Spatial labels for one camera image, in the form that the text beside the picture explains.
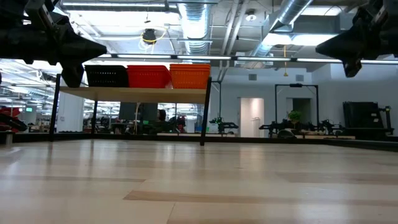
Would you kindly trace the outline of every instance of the plastic storage bin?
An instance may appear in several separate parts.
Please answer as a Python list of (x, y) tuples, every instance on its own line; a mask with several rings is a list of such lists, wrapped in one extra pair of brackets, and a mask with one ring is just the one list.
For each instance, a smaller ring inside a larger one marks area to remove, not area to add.
[(128, 65), (131, 88), (171, 88), (171, 76), (164, 65)]
[(122, 65), (86, 65), (88, 86), (128, 87), (126, 68)]
[(205, 89), (211, 66), (171, 64), (170, 73), (174, 88)]

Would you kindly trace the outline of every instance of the red basket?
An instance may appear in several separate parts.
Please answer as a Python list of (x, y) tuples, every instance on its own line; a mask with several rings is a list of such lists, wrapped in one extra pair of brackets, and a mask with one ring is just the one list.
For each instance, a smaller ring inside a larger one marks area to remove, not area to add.
[(205, 89), (210, 76), (211, 66), (170, 64), (170, 73), (174, 88)]
[(164, 65), (128, 65), (130, 88), (168, 88), (171, 76)]

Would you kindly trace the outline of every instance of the ceiling light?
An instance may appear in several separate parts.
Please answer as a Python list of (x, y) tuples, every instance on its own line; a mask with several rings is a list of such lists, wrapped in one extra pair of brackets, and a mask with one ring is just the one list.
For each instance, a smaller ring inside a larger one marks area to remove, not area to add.
[(140, 59), (170, 59), (172, 58), (170, 55), (128, 55), (128, 54), (119, 54), (119, 58), (140, 58)]
[(111, 54), (103, 54), (103, 55), (101, 55), (101, 56), (99, 56), (99, 57), (106, 57), (106, 58), (110, 58), (110, 57), (112, 57), (112, 55), (111, 55)]
[(361, 60), (362, 64), (398, 65), (398, 60)]
[(246, 20), (251, 22), (251, 21), (255, 21), (257, 19), (257, 16), (254, 15), (254, 13), (256, 12), (255, 9), (249, 9), (246, 11)]
[[(64, 6), (103, 6), (103, 7), (129, 7), (129, 6), (138, 6), (138, 7), (151, 7), (151, 6), (159, 6), (164, 7), (164, 4), (138, 4), (138, 3), (112, 3), (112, 2), (64, 2)], [(177, 6), (170, 5), (170, 8), (176, 8)]]
[(113, 40), (113, 41), (123, 41), (123, 40), (136, 40), (136, 39), (140, 39), (141, 36), (104, 36), (104, 37), (93, 37), (94, 39), (97, 40)]
[(17, 87), (17, 86), (8, 86), (8, 89), (13, 91), (14, 93), (23, 93), (23, 94), (28, 94), (28, 90), (22, 87)]
[(272, 58), (272, 57), (238, 57), (242, 61), (257, 61), (257, 62), (289, 62), (290, 58)]
[(231, 60), (228, 56), (194, 56), (194, 55), (181, 55), (177, 56), (178, 59), (190, 59), (190, 60)]
[(289, 45), (292, 39), (287, 34), (268, 34), (262, 41), (263, 45)]
[(303, 46), (317, 46), (330, 38), (335, 37), (336, 34), (299, 34), (293, 37), (293, 45), (303, 45)]
[(320, 59), (320, 58), (298, 58), (297, 62), (341, 63), (341, 60), (337, 60), (337, 59)]

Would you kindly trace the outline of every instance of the wooden floor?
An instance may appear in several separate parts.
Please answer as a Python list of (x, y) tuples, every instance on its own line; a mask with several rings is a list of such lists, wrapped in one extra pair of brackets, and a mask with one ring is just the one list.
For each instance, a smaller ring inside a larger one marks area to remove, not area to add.
[(398, 153), (82, 140), (0, 149), (0, 224), (395, 224)]

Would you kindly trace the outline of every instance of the shelf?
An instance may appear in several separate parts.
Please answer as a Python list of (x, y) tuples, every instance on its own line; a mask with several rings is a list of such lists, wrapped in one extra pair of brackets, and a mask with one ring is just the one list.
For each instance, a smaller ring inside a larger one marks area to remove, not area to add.
[(206, 90), (115, 88), (115, 87), (60, 87), (60, 91), (98, 101), (133, 103), (205, 103)]

